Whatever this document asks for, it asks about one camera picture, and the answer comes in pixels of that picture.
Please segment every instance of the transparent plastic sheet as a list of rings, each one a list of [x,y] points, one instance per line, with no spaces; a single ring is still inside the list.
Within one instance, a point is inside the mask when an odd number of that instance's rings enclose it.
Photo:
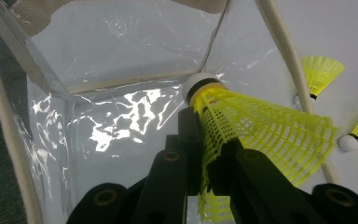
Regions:
[[[196,73],[219,18],[171,0],[74,1],[25,42],[42,71],[78,93]]]
[[[327,55],[346,65],[345,73],[314,106],[318,114],[334,119],[341,134],[349,133],[358,120],[358,4],[281,0],[278,5],[301,56]],[[39,50],[34,56],[40,56]],[[52,67],[45,62],[39,65]],[[84,72],[87,70],[79,72],[85,79],[76,77],[68,84],[103,80],[88,79],[92,73]],[[218,74],[233,91],[292,106],[294,85],[252,1],[230,1],[204,70]],[[128,187],[145,177],[165,145],[165,135],[177,133],[177,112],[186,106],[181,94],[183,80],[176,77],[59,96],[42,91],[25,76],[18,83],[10,73],[1,71],[1,76],[7,79],[9,92],[17,89],[14,86],[26,86],[19,89],[20,94],[7,97],[29,153],[46,223],[63,223],[83,195],[98,184]],[[358,193],[358,151],[343,154],[337,149],[332,159],[341,184]],[[301,188],[310,192],[323,182],[320,172]],[[192,198],[188,204],[187,223],[200,222],[197,200]]]

